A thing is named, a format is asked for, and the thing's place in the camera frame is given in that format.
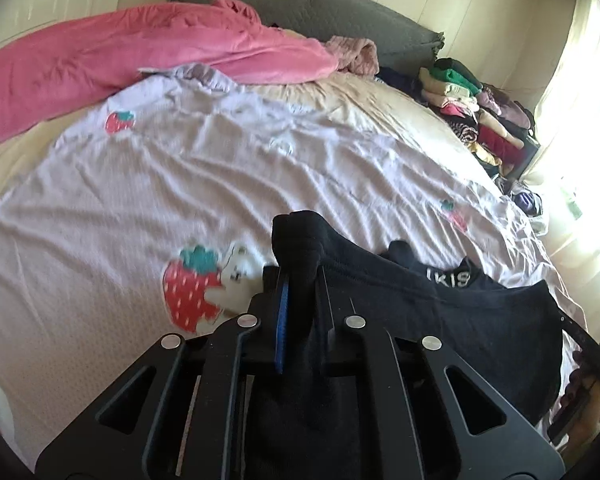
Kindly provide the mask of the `person's right hand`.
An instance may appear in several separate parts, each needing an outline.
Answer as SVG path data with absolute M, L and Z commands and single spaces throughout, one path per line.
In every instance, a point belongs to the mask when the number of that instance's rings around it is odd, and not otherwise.
M 569 384 L 565 394 L 560 398 L 560 405 L 569 405 L 580 387 L 588 392 L 588 400 L 580 416 L 568 431 L 568 442 L 560 451 L 563 458 L 577 454 L 583 445 L 594 438 L 600 422 L 600 382 L 585 368 L 584 357 L 580 350 L 573 352 L 572 357 L 578 367 L 569 376 Z

